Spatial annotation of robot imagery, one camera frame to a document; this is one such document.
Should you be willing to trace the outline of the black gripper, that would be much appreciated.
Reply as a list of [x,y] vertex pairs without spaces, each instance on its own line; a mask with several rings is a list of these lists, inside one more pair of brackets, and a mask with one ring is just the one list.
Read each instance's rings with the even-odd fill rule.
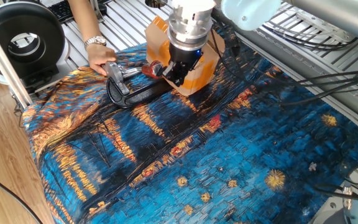
[[203,55],[202,49],[182,50],[174,45],[169,46],[170,60],[168,66],[162,70],[162,76],[165,78],[175,78],[174,84],[181,86],[184,84],[185,77],[189,70],[194,70],[196,64]]

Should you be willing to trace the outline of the person hand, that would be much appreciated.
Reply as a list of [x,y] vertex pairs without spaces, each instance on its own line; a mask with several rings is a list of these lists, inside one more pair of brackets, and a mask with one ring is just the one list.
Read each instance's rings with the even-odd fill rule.
[[106,62],[114,62],[117,59],[115,51],[104,45],[91,44],[87,46],[86,52],[88,53],[89,66],[95,72],[104,76],[106,76],[107,73],[102,65]]

